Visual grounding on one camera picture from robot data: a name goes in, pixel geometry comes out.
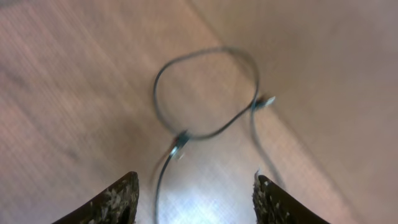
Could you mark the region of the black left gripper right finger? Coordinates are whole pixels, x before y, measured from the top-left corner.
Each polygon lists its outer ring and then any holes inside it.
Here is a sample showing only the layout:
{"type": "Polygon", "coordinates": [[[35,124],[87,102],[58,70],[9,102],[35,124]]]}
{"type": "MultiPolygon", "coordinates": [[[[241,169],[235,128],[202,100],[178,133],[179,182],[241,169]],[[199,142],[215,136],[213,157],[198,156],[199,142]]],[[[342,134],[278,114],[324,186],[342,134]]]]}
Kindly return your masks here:
{"type": "Polygon", "coordinates": [[[259,172],[254,174],[252,202],[257,224],[328,224],[259,172]]]}

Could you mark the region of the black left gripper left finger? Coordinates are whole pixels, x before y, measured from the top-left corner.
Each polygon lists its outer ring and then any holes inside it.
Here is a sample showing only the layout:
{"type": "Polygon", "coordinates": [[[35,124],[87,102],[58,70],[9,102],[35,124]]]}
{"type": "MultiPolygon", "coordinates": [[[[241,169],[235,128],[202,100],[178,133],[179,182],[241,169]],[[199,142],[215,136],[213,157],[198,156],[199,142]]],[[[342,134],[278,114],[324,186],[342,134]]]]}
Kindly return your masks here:
{"type": "Polygon", "coordinates": [[[54,224],[135,224],[138,200],[138,175],[130,171],[54,224]]]}

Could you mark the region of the black USB cable removed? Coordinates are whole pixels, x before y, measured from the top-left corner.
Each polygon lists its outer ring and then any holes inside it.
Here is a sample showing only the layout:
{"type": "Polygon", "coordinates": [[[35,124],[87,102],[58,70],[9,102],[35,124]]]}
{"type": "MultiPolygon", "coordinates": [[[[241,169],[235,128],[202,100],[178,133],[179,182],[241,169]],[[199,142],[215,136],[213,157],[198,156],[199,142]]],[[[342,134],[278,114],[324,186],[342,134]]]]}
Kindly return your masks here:
{"type": "Polygon", "coordinates": [[[162,179],[164,177],[165,171],[168,167],[169,162],[181,151],[181,149],[184,148],[186,143],[189,141],[205,141],[209,140],[211,138],[216,137],[217,135],[221,134],[223,131],[228,129],[237,119],[239,119],[244,113],[249,112],[250,114],[250,128],[251,128],[251,136],[254,145],[256,148],[259,150],[260,155],[262,156],[262,160],[268,165],[268,167],[271,170],[271,174],[274,176],[275,182],[279,184],[282,187],[285,187],[285,182],[280,174],[280,171],[278,170],[277,166],[275,163],[271,160],[269,155],[265,152],[265,149],[263,145],[261,144],[261,140],[259,138],[256,124],[254,121],[255,118],[255,112],[257,110],[261,110],[271,104],[275,101],[275,97],[267,97],[267,96],[260,96],[259,95],[259,89],[260,89],[260,71],[259,67],[254,60],[253,56],[250,55],[247,51],[237,48],[237,47],[232,47],[232,46],[218,46],[218,47],[211,47],[207,49],[201,49],[195,52],[191,52],[186,55],[179,56],[177,58],[174,58],[167,62],[159,72],[157,73],[155,80],[154,80],[154,85],[153,85],[153,94],[152,94],[152,99],[153,99],[153,104],[154,104],[154,110],[156,113],[157,119],[164,125],[164,127],[173,133],[175,135],[175,139],[170,146],[169,152],[167,154],[167,158],[162,166],[162,169],[159,174],[159,178],[157,181],[156,189],[155,189],[155,199],[154,199],[154,223],[159,224],[160,223],[160,217],[159,217],[159,199],[160,199],[160,189],[161,189],[161,184],[162,184],[162,179]],[[162,74],[171,67],[174,64],[183,62],[185,60],[189,60],[195,57],[199,57],[201,55],[205,54],[215,54],[219,52],[224,52],[230,55],[236,55],[238,57],[241,57],[247,61],[249,64],[251,70],[252,70],[252,75],[254,78],[254,94],[252,97],[252,100],[250,103],[242,109],[238,114],[236,114],[233,118],[231,118],[226,124],[221,126],[220,128],[206,134],[192,134],[187,130],[184,131],[177,131],[175,127],[172,126],[172,124],[167,121],[167,118],[164,116],[160,106],[159,106],[159,101],[157,97],[157,89],[158,89],[158,84],[159,80],[162,76],[162,74]]]}

